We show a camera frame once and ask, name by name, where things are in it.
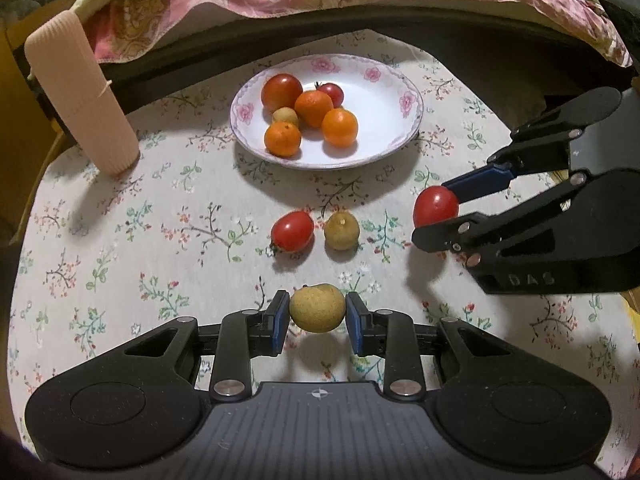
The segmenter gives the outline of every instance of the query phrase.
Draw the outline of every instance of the white plate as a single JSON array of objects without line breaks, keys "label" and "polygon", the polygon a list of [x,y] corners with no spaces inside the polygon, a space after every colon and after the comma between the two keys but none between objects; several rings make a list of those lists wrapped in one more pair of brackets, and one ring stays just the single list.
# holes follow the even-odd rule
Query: white plate
[{"label": "white plate", "polygon": [[[262,108],[260,92],[272,76],[288,73],[305,90],[316,82],[335,83],[344,91],[342,106],[358,119],[358,138],[349,148],[324,142],[320,130],[302,126],[302,144],[291,158],[281,158],[264,147],[264,132],[271,114]],[[422,96],[398,70],[365,57],[314,54],[288,60],[253,76],[231,104],[231,129],[238,142],[254,155],[301,170],[354,168],[379,160],[402,148],[422,119]]]}]

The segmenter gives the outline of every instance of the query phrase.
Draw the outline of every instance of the orange fruit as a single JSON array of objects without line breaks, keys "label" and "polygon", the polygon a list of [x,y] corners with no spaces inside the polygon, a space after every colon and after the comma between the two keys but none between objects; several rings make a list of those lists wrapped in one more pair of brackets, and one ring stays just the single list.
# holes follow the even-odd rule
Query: orange fruit
[{"label": "orange fruit", "polygon": [[307,90],[296,99],[293,109],[312,128],[322,126],[322,120],[334,108],[331,98],[319,90]]},{"label": "orange fruit", "polygon": [[351,146],[358,135],[356,116],[344,108],[334,108],[322,120],[324,140],[338,148]]},{"label": "orange fruit", "polygon": [[297,152],[302,135],[295,124],[276,121],[264,133],[264,145],[277,156],[291,156]]}]

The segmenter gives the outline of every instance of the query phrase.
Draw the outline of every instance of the floral tablecloth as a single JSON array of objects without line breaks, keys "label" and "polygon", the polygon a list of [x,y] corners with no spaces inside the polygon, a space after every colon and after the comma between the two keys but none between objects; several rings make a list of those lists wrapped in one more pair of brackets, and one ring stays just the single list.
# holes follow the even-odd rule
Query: floral tablecloth
[{"label": "floral tablecloth", "polygon": [[[417,136],[384,160],[313,173],[258,160],[234,142],[228,106],[253,74],[304,54],[358,54],[398,67],[420,89]],[[426,254],[410,243],[412,206],[426,186],[481,165],[509,140],[507,128],[429,54],[370,31],[316,41],[240,67],[129,116],[141,157],[120,180],[99,174],[72,148],[47,170],[20,258],[11,311],[8,374],[15,417],[51,376],[178,315],[220,322],[264,308],[280,288],[333,283],[370,308],[416,322],[457,316],[592,381],[606,394],[613,424],[598,465],[624,475],[640,441],[640,360],[617,295],[486,296],[460,257]],[[495,213],[552,186],[520,178],[504,193],[462,206]],[[306,208],[313,247],[273,254],[273,222]],[[338,208],[360,221],[353,256],[328,252],[321,228]],[[207,388],[212,358],[202,362]],[[283,355],[252,362],[263,380],[380,381],[384,361],[351,354],[343,327],[322,335],[290,325]],[[437,387],[431,358],[424,358]]]}]

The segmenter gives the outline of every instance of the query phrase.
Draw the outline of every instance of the blue gripper pad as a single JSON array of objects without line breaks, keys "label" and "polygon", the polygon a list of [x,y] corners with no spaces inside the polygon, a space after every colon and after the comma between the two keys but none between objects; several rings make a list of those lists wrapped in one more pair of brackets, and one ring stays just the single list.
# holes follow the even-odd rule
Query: blue gripper pad
[{"label": "blue gripper pad", "polygon": [[283,296],[275,316],[273,317],[273,353],[280,354],[284,346],[284,339],[287,336],[289,327],[289,295]]},{"label": "blue gripper pad", "polygon": [[516,174],[510,164],[487,164],[447,180],[442,185],[449,189],[462,204],[505,190],[514,178]]},{"label": "blue gripper pad", "polygon": [[353,304],[350,294],[347,294],[344,299],[347,306],[344,322],[347,325],[347,332],[351,340],[351,349],[354,354],[359,355],[362,352],[362,323],[360,322],[358,310]]}]

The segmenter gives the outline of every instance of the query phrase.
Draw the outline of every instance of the cherry tomato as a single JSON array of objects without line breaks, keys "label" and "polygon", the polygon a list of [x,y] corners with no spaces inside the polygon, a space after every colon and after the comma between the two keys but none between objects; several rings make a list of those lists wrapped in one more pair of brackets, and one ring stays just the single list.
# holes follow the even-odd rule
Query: cherry tomato
[{"label": "cherry tomato", "polygon": [[418,195],[414,205],[414,227],[435,224],[458,216],[459,203],[444,186],[431,186]]},{"label": "cherry tomato", "polygon": [[269,79],[262,87],[260,100],[268,111],[280,108],[293,108],[298,96],[302,94],[302,85],[291,74],[278,74]]},{"label": "cherry tomato", "polygon": [[344,92],[342,88],[335,83],[324,83],[323,85],[316,83],[316,90],[327,94],[331,98],[331,101],[334,102],[334,108],[340,106],[344,101]]},{"label": "cherry tomato", "polygon": [[271,243],[287,253],[304,249],[314,237],[314,221],[304,211],[292,211],[271,228]]}]

